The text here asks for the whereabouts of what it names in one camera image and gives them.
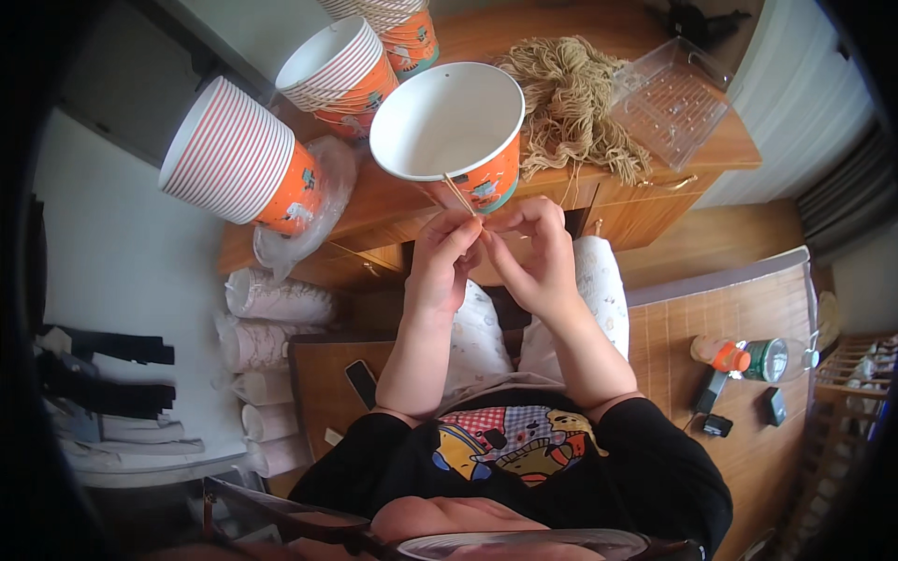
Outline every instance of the drawer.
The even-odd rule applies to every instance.
[[[290,276],[333,290],[369,293],[401,289],[406,277],[404,269],[399,244],[353,253],[325,243],[297,263]]]
[[[593,224],[601,220],[599,235],[608,240],[612,250],[644,248],[689,210],[699,197],[701,193],[594,206],[584,220],[584,228],[589,232]]]
[[[518,184],[517,191],[509,202],[544,195],[565,210],[575,210],[577,208],[586,208],[593,204],[597,187],[599,187],[598,178],[571,180],[569,184],[565,180],[539,186],[530,186],[521,182]]]
[[[621,185],[617,178],[609,178],[599,184],[595,191],[593,206],[678,195],[700,195],[708,190],[718,177],[719,173],[656,175],[632,187]]]

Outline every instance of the finger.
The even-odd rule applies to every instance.
[[[452,265],[477,241],[482,230],[483,224],[480,223],[480,219],[468,215],[467,221],[455,228],[436,246],[431,259],[437,263]]]
[[[481,254],[482,251],[480,251],[480,244],[475,243],[470,248],[468,248],[468,251],[465,255],[462,255],[458,258],[458,261],[456,261],[455,264],[458,267],[461,267],[467,274],[480,264],[480,262],[482,261]]]
[[[471,220],[471,213],[459,208],[450,208],[440,212],[427,224],[424,224],[418,237],[426,237],[429,240],[440,242],[469,220]]]
[[[528,198],[484,224],[491,232],[516,230],[526,235],[560,239],[564,231],[564,210],[546,197]]]
[[[487,232],[484,238],[483,245],[487,249],[489,262],[499,273],[508,292],[514,296],[515,293],[522,294],[532,291],[536,281],[518,265],[515,256],[508,250],[508,246],[505,245],[502,238],[492,232]]]

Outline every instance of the stack of paper cups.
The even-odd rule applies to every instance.
[[[354,0],[381,38],[400,80],[427,70],[440,56],[427,0]]]
[[[321,203],[316,177],[293,131],[219,76],[181,123],[159,189],[235,224],[294,234]]]
[[[307,40],[275,80],[296,107],[345,138],[368,138],[375,112],[398,84],[383,44],[357,15]]]
[[[247,403],[241,411],[246,436],[257,443],[284,438],[299,432],[293,403],[256,407]]]
[[[238,398],[256,406],[293,402],[290,371],[286,368],[241,374],[234,378],[231,390]]]
[[[293,335],[324,333],[323,328],[275,321],[217,322],[224,366],[233,373],[287,368],[284,345]]]
[[[286,473],[312,463],[308,442],[298,434],[264,443],[246,443],[250,469],[263,478]]]
[[[327,325],[337,317],[337,302],[327,290],[292,278],[275,284],[265,270],[234,271],[224,287],[228,309],[238,318]]]

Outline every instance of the plastic bag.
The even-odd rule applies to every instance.
[[[312,140],[305,148],[318,163],[321,205],[304,216],[305,228],[293,237],[260,226],[252,238],[252,250],[263,267],[272,269],[274,282],[283,281],[296,266],[317,250],[343,215],[358,176],[358,158],[349,146],[333,136]]]

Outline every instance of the drawer handle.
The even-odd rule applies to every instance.
[[[378,272],[374,269],[374,265],[372,265],[371,263],[368,263],[367,261],[366,261],[365,263],[362,263],[362,267],[368,269],[368,272],[371,273],[371,274],[374,275],[374,276],[380,276],[380,275],[381,275],[380,273],[378,273]]]
[[[692,183],[693,181],[697,180],[698,178],[699,178],[699,176],[695,175],[693,173],[691,176],[689,176],[687,178],[683,178],[681,180],[667,181],[666,183],[655,183],[654,181],[650,181],[650,180],[642,180],[639,183],[637,183],[637,185],[639,185],[640,187],[660,188],[660,189],[664,189],[665,191],[676,191],[677,189],[681,189],[681,188],[685,187],[687,184]]]

